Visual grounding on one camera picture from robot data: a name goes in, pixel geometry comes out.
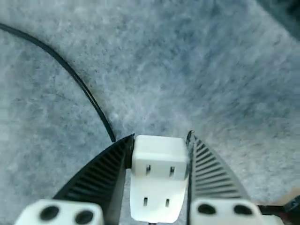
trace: plug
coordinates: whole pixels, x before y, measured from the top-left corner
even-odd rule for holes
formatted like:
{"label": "plug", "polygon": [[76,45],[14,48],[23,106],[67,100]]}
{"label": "plug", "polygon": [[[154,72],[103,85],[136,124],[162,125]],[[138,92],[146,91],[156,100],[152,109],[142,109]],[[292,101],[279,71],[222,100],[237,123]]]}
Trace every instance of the plug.
{"label": "plug", "polygon": [[188,155],[182,138],[139,135],[132,155],[136,177],[185,180]]}
{"label": "plug", "polygon": [[15,225],[104,225],[100,206],[87,202],[41,199],[27,206]]}
{"label": "plug", "polygon": [[245,199],[197,198],[190,206],[190,224],[265,225],[258,207]]}
{"label": "plug", "polygon": [[182,138],[137,136],[131,168],[131,217],[148,223],[174,223],[183,204],[187,171]]}

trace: power cord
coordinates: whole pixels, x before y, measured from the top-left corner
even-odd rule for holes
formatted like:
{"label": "power cord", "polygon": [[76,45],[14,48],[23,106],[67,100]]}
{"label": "power cord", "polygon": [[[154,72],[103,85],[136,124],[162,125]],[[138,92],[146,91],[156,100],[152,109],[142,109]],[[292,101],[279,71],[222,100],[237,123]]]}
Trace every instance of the power cord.
{"label": "power cord", "polygon": [[102,120],[104,127],[106,128],[108,135],[111,139],[112,142],[116,142],[116,137],[113,133],[113,130],[111,128],[111,126],[109,125],[104,113],[102,112],[102,110],[100,109],[99,104],[97,103],[97,101],[95,100],[95,98],[93,97],[93,95],[91,94],[90,90],[87,88],[87,86],[84,84],[84,82],[82,81],[82,79],[79,77],[79,75],[73,70],[73,68],[54,50],[52,49],[50,46],[46,45],[45,43],[41,42],[40,40],[38,40],[37,38],[24,33],[18,29],[12,28],[10,26],[7,26],[5,24],[0,23],[0,29],[4,30],[10,34],[13,34],[19,38],[23,38],[31,43],[33,43],[34,45],[40,47],[41,49],[43,49],[45,52],[47,52],[49,55],[51,55],[59,64],[61,64],[62,67],[64,67],[64,69],[73,77],[73,79],[77,82],[77,84],[79,85],[79,87],[83,90],[83,92],[85,93],[86,97],[89,99],[89,101],[92,103],[93,107],[95,108],[95,110],[97,111],[100,119]]}

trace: black cable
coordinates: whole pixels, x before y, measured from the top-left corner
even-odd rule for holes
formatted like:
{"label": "black cable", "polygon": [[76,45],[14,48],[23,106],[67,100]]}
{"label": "black cable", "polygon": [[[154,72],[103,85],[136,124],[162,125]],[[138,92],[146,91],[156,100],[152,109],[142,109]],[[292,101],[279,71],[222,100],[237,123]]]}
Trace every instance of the black cable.
{"label": "black cable", "polygon": [[18,29],[7,26],[5,24],[0,23],[0,29],[4,30],[10,34],[13,34],[19,38],[23,38],[23,39],[33,43],[34,45],[40,47],[45,52],[47,52],[49,55],[51,55],[59,64],[61,64],[61,66],[64,67],[64,69],[66,71],[68,71],[68,73],[74,78],[74,80],[77,82],[79,87],[85,93],[86,97],[89,99],[89,101],[94,106],[95,110],[97,111],[99,117],[101,118],[101,120],[108,132],[108,135],[109,135],[111,141],[116,142],[116,137],[113,134],[113,130],[112,130],[111,126],[109,125],[104,113],[100,109],[100,106],[98,105],[97,101],[91,94],[90,90],[87,88],[87,86],[84,84],[82,79],[78,76],[78,74],[73,70],[73,68],[55,50],[53,50],[50,46],[46,45],[45,43],[41,42],[40,40],[36,39],[35,37],[33,37],[27,33],[24,33]]}

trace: floor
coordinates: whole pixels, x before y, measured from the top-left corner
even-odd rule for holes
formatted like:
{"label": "floor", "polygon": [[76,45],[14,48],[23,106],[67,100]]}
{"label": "floor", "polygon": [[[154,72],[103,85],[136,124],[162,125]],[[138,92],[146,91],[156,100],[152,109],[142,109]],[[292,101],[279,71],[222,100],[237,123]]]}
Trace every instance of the floor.
{"label": "floor", "polygon": [[[255,0],[2,0],[0,22],[60,52],[118,139],[193,129],[253,200],[272,202],[300,185],[300,45]],[[2,31],[0,49],[6,225],[111,142],[53,58]],[[129,216],[128,184],[120,223],[139,224]]]}

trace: outlet adapter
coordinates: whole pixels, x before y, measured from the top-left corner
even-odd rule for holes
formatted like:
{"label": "outlet adapter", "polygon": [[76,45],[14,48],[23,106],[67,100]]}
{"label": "outlet adapter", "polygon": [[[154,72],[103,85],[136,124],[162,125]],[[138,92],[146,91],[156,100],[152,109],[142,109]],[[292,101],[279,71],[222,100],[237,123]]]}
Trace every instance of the outlet adapter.
{"label": "outlet adapter", "polygon": [[175,222],[187,184],[188,152],[182,138],[136,137],[130,184],[130,211],[134,220]]}
{"label": "outlet adapter", "polygon": [[41,199],[25,208],[15,225],[104,225],[102,209],[87,202]]}

